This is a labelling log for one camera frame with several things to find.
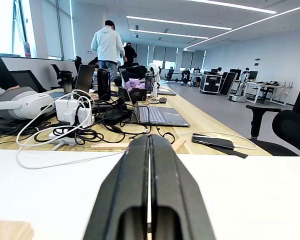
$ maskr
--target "water bottle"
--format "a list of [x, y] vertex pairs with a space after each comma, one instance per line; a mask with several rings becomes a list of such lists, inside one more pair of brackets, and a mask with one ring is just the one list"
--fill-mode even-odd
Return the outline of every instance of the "water bottle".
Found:
[[154, 82], [154, 87], [153, 87], [153, 97], [156, 98], [158, 96], [158, 85], [157, 82]]

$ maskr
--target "table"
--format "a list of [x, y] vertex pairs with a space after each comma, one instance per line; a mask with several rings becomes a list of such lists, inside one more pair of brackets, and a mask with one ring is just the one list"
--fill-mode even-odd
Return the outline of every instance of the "table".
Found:
[[[255, 95], [254, 100], [247, 99], [246, 100], [247, 102], [256, 104], [261, 89], [263, 89], [263, 88], [273, 88], [274, 91], [273, 91], [272, 96], [270, 98], [270, 102], [271, 103], [275, 103], [275, 104], [279, 104], [279, 105], [282, 105], [282, 106], [285, 106], [287, 104], [287, 96], [289, 95], [291, 89], [293, 88], [292, 86], [276, 86], [276, 85], [266, 85], [266, 84], [263, 84], [263, 83], [256, 83], [256, 82], [247, 82], [246, 86], [245, 86], [245, 89], [244, 89], [243, 96], [246, 96], [247, 89], [248, 89], [249, 85], [257, 88], [257, 91], [256, 91], [256, 95]], [[284, 96], [283, 103], [281, 103], [281, 102], [279, 102], [279, 101], [277, 101], [277, 100], [274, 99], [274, 97], [276, 96], [276, 93], [277, 93], [278, 89], [282, 90], [282, 92], [279, 95]]]
[[[23, 162], [102, 154], [36, 152]], [[15, 156], [0, 150], [0, 220], [29, 222], [33, 240], [82, 239], [101, 183], [120, 156], [42, 170], [19, 167]], [[300, 157], [178, 157], [199, 186], [216, 239], [300, 240]]]
[[[117, 91], [117, 87], [112, 86], [111, 90]], [[209, 116], [208, 114], [201, 111], [196, 106], [192, 105], [190, 102], [185, 100], [179, 95], [171, 96], [171, 95], [165, 95], [165, 98], [167, 98], [166, 104], [152, 104], [151, 106], [158, 106], [158, 107], [171, 107], [175, 108], [181, 116], [183, 116], [189, 123], [190, 127], [174, 127], [174, 126], [161, 126], [160, 132], [166, 133], [170, 132], [173, 134], [184, 134], [191, 131], [201, 131], [201, 132], [219, 132], [219, 133], [228, 133], [228, 134], [234, 134], [239, 135], [235, 131], [231, 130], [227, 126], [223, 125], [219, 121], [215, 120], [213, 117]], [[57, 123], [56, 118], [53, 118], [51, 120], [53, 123]], [[122, 138], [122, 135], [108, 131], [105, 129], [103, 125], [96, 125], [93, 127], [94, 130], [104, 134], [105, 139], [109, 141], [118, 141]], [[140, 133], [144, 131], [144, 128], [140, 125], [132, 125], [127, 124], [124, 126], [123, 131], [125, 132], [131, 132], [131, 133]], [[152, 128], [152, 134], [158, 134], [155, 127]], [[40, 138], [47, 139], [49, 133], [43, 133], [40, 135]], [[210, 147], [203, 146], [201, 144], [192, 143], [191, 142], [192, 134], [187, 134], [181, 136], [181, 138], [185, 138], [186, 142], [181, 146], [176, 152], [178, 154], [206, 154], [206, 155], [224, 155], [224, 153], [221, 153], [217, 150], [214, 150]], [[15, 140], [15, 136], [11, 137], [5, 137], [4, 139], [0, 139], [0, 149], [9, 149], [9, 150], [17, 150], [19, 146], [16, 143], [5, 143], [8, 141]], [[248, 140], [244, 140], [237, 137], [231, 137], [231, 139], [234, 141], [234, 144], [237, 146], [244, 146], [244, 147], [253, 147], [252, 144], [249, 143]], [[126, 137], [122, 143], [129, 143], [130, 140], [128, 137]], [[35, 144], [36, 142], [34, 140], [30, 140], [28, 142], [29, 144]], [[96, 151], [95, 149], [91, 149], [90, 146], [92, 143], [87, 142], [84, 146], [68, 146], [64, 145], [58, 149], [58, 151]], [[45, 144], [42, 146], [36, 146], [30, 148], [31, 150], [42, 150], [42, 151], [51, 151], [56, 145], [55, 144]], [[251, 156], [269, 156], [270, 154], [266, 152], [265, 150], [258, 148], [255, 150], [250, 149], [243, 149], [243, 148], [235, 148], [236, 151], [251, 155]]]

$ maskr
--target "white vr headset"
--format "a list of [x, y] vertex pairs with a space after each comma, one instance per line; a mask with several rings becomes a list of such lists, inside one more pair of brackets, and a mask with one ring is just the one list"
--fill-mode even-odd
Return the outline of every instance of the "white vr headset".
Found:
[[[33, 119], [53, 101], [51, 96], [37, 93], [28, 86], [11, 89], [0, 95], [0, 117], [8, 120]], [[53, 109], [52, 104], [42, 114]]]

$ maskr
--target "jeans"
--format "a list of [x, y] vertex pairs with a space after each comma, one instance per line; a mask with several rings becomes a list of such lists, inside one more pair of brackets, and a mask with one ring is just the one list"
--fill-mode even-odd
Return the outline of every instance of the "jeans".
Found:
[[108, 69], [110, 73], [110, 81], [113, 82], [118, 74], [118, 64], [99, 60], [99, 66], [102, 69]]

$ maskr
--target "ceiling light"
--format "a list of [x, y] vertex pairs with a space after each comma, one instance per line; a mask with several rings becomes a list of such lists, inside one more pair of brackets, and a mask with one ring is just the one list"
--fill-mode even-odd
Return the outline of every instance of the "ceiling light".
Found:
[[211, 1], [211, 0], [188, 0], [188, 1], [199, 2], [204, 4], [214, 4], [214, 5], [226, 6], [226, 7], [237, 8], [237, 9], [246, 9], [246, 10], [256, 11], [256, 12], [261, 12], [266, 14], [277, 13], [276, 11], [271, 11], [271, 10], [266, 10], [266, 9], [251, 7], [251, 6], [243, 6], [243, 5], [227, 3], [227, 2], [220, 2], [220, 1]]
[[153, 18], [147, 18], [147, 17], [126, 16], [126, 18], [127, 19], [137, 19], [137, 20], [146, 20], [146, 21], [159, 22], [159, 23], [188, 25], [188, 26], [210, 28], [210, 29], [232, 30], [232, 28], [229, 28], [229, 27], [210, 26], [210, 25], [202, 25], [202, 24], [188, 23], [188, 22], [181, 22], [181, 21], [168, 21], [168, 20], [160, 20], [160, 19], [153, 19]]
[[183, 34], [175, 34], [175, 33], [158, 32], [158, 31], [144, 31], [144, 30], [135, 30], [135, 29], [130, 29], [130, 31], [146, 33], [146, 34], [160, 34], [160, 35], [169, 35], [169, 36], [177, 36], [177, 37], [195, 38], [195, 39], [208, 39], [208, 37], [206, 36], [191, 36], [191, 35], [183, 35]]
[[219, 35], [217, 35], [217, 36], [211, 37], [211, 38], [209, 38], [209, 39], [207, 39], [207, 40], [204, 40], [204, 41], [198, 42], [198, 43], [196, 43], [196, 44], [193, 44], [193, 45], [191, 45], [191, 46], [188, 46], [188, 47], [185, 48], [185, 50], [188, 49], [188, 48], [192, 48], [192, 47], [194, 47], [194, 46], [196, 46], [196, 45], [198, 45], [198, 44], [202, 44], [202, 43], [205, 43], [205, 42], [210, 41], [210, 40], [212, 40], [212, 39], [216, 39], [216, 38], [221, 37], [221, 36], [223, 36], [223, 35], [226, 35], [226, 34], [235, 32], [235, 31], [237, 31], [237, 30], [244, 29], [244, 28], [246, 28], [246, 27], [250, 27], [250, 26], [252, 26], [252, 25], [255, 25], [255, 24], [264, 22], [264, 21], [269, 20], [269, 19], [273, 19], [273, 18], [275, 18], [275, 17], [279, 17], [279, 16], [281, 16], [281, 15], [285, 15], [285, 14], [288, 14], [288, 13], [291, 13], [291, 12], [294, 12], [294, 11], [297, 11], [297, 10], [300, 10], [300, 7], [297, 7], [297, 8], [288, 10], [288, 11], [284, 11], [284, 12], [282, 12], [282, 13], [279, 13], [279, 14], [276, 14], [276, 15], [273, 15], [273, 16], [269, 16], [269, 17], [264, 18], [264, 19], [261, 19], [261, 20], [259, 20], [259, 21], [255, 21], [255, 22], [253, 22], [253, 23], [250, 23], [250, 24], [247, 24], [247, 25], [238, 27], [238, 28], [233, 29], [233, 30], [231, 30], [231, 31], [227, 31], [227, 32], [225, 32], [225, 33], [222, 33], [222, 34], [219, 34]]

